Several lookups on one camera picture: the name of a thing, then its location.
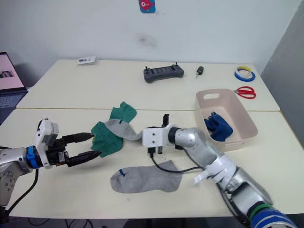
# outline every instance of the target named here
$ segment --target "tape roll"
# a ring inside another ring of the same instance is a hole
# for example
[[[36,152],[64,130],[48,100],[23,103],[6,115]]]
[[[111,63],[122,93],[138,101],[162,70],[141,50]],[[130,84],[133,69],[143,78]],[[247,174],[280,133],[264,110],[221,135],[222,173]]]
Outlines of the tape roll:
[[[234,76],[243,82],[251,82],[256,78],[255,73],[247,66],[239,66],[236,69]]]

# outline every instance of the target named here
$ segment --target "sock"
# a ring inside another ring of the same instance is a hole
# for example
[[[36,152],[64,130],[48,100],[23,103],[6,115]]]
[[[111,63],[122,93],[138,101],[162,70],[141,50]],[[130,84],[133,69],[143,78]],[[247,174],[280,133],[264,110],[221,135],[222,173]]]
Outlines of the sock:
[[[159,166],[168,170],[177,170],[172,160],[163,162]],[[138,193],[151,190],[173,192],[180,185],[181,175],[161,171],[156,166],[123,168],[111,177],[111,187],[120,193]]]
[[[123,139],[110,132],[103,122],[98,122],[91,130],[95,135],[91,149],[101,151],[100,157],[105,157],[121,150]]]
[[[105,122],[105,126],[113,134],[129,141],[139,140],[143,136],[143,131],[136,134],[135,131],[132,129],[132,127],[125,121],[109,120]]]
[[[122,102],[120,108],[112,109],[110,119],[115,118],[130,122],[135,116],[136,110],[126,102]],[[101,151],[100,157],[105,157],[121,150],[123,139],[110,132],[103,122],[98,122],[92,128],[91,132],[95,135],[91,149],[94,151]]]
[[[230,125],[215,112],[212,112],[211,116],[208,119],[204,119],[204,121],[207,129],[212,131],[211,138],[216,141],[224,142],[233,133]]]
[[[120,108],[112,109],[110,120],[118,119],[129,123],[136,116],[136,114],[136,110],[123,101],[120,104]]]

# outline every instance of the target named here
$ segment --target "basket handle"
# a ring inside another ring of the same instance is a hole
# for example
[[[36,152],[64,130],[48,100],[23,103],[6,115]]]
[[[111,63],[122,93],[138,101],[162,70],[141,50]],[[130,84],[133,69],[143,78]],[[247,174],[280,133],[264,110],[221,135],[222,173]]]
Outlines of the basket handle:
[[[203,96],[203,99],[209,100],[209,99],[218,99],[219,98],[219,93],[214,93],[214,94],[205,94]]]

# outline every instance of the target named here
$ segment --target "red scissors handle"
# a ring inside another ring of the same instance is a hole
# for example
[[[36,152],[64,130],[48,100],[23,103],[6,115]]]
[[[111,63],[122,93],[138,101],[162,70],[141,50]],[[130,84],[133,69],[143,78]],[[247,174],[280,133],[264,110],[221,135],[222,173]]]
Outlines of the red scissors handle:
[[[236,90],[236,93],[246,99],[254,99],[257,95],[255,90],[249,86],[243,86]]]

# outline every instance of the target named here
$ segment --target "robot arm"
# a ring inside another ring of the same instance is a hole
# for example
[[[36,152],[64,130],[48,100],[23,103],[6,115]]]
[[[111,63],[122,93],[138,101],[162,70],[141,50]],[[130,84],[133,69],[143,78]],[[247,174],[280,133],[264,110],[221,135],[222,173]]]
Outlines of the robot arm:
[[[243,225],[251,227],[297,227],[288,217],[275,210],[269,194],[249,174],[238,167],[225,153],[205,139],[197,128],[181,129],[174,125],[164,128],[147,128],[143,131],[145,147],[180,146],[203,172],[194,178],[199,184],[211,178],[221,194],[238,214]]]
[[[1,223],[8,222],[5,206],[9,203],[15,183],[19,176],[34,169],[52,168],[67,164],[68,167],[82,164],[96,158],[100,152],[89,151],[69,157],[66,151],[68,143],[78,143],[94,137],[91,133],[78,133],[56,139],[59,130],[56,123],[43,119],[36,132],[36,144],[27,148],[0,149],[0,215]]]

